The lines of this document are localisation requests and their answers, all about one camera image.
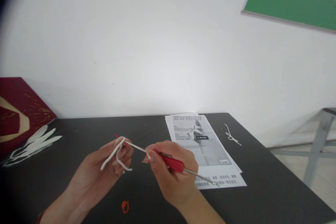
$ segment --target black table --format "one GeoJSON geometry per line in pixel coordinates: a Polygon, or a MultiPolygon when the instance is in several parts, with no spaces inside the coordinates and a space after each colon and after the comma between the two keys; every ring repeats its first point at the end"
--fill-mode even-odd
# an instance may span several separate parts
{"type": "MultiPolygon", "coordinates": [[[[336,219],[331,208],[230,114],[205,115],[242,169],[247,184],[247,187],[201,191],[227,224],[317,224],[336,219]],[[242,147],[228,140],[224,123],[242,147]]],[[[53,127],[57,128],[55,135],[63,138],[22,163],[1,170],[2,188],[12,199],[9,204],[16,217],[25,223],[33,221],[64,191],[84,157],[113,140],[113,133],[130,138],[142,148],[170,139],[162,115],[58,119],[49,129],[53,127]]],[[[134,151],[133,171],[121,176],[83,223],[185,223],[179,212],[164,200],[150,166],[141,163],[143,158],[142,152],[134,151]],[[121,209],[123,201],[129,201],[127,214],[121,209]]]]}

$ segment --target metal chair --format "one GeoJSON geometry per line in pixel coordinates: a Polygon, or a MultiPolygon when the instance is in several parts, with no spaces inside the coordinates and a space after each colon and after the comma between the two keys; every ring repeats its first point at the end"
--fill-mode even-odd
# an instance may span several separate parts
{"type": "Polygon", "coordinates": [[[306,156],[309,158],[306,173],[304,174],[303,182],[310,187],[312,184],[312,178],[314,175],[315,167],[318,158],[336,158],[336,153],[322,152],[324,146],[336,146],[336,142],[326,142],[328,133],[333,119],[336,118],[336,108],[324,108],[322,110],[322,117],[319,125],[319,129],[315,135],[313,146],[310,152],[302,151],[289,151],[289,150],[271,150],[276,155],[287,156],[306,156]]]}

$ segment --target green bulletin board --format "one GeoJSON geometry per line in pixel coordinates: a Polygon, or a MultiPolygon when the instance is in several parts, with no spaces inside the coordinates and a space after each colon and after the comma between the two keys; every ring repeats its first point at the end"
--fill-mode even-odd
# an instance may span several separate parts
{"type": "Polygon", "coordinates": [[[336,32],[335,0],[247,0],[242,11],[336,32]]]}

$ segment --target stack of paper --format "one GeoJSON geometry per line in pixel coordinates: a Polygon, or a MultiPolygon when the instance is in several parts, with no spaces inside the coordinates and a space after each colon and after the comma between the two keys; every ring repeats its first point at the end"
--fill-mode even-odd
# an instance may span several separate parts
{"type": "MultiPolygon", "coordinates": [[[[198,174],[217,182],[219,188],[246,186],[241,169],[227,153],[204,115],[187,113],[167,115],[165,118],[171,140],[195,154],[198,174]]],[[[195,184],[198,189],[218,188],[199,177],[195,184]]]]}

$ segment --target white crochet loop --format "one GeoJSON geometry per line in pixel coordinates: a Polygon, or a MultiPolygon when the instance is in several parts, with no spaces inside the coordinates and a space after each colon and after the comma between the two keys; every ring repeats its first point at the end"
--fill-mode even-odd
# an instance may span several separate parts
{"type": "Polygon", "coordinates": [[[229,132],[229,133],[225,132],[225,134],[228,135],[228,139],[229,139],[229,140],[232,140],[232,141],[235,141],[237,144],[239,144],[239,145],[241,146],[241,144],[238,143],[238,141],[237,141],[236,139],[234,139],[233,136],[231,136],[229,127],[228,127],[226,124],[224,124],[224,125],[227,127],[227,130],[228,130],[228,132],[229,132]]]}
{"type": "Polygon", "coordinates": [[[117,153],[116,155],[116,159],[117,159],[117,162],[127,171],[132,171],[132,169],[130,168],[127,168],[126,165],[124,165],[118,158],[118,154],[119,154],[119,151],[121,150],[121,148],[123,147],[123,143],[125,142],[126,138],[125,137],[118,137],[117,140],[115,141],[116,143],[119,142],[119,140],[121,140],[121,142],[114,148],[114,150],[112,151],[111,155],[104,161],[104,163],[101,165],[101,168],[100,170],[103,170],[105,165],[113,158],[113,156],[117,153]]]}

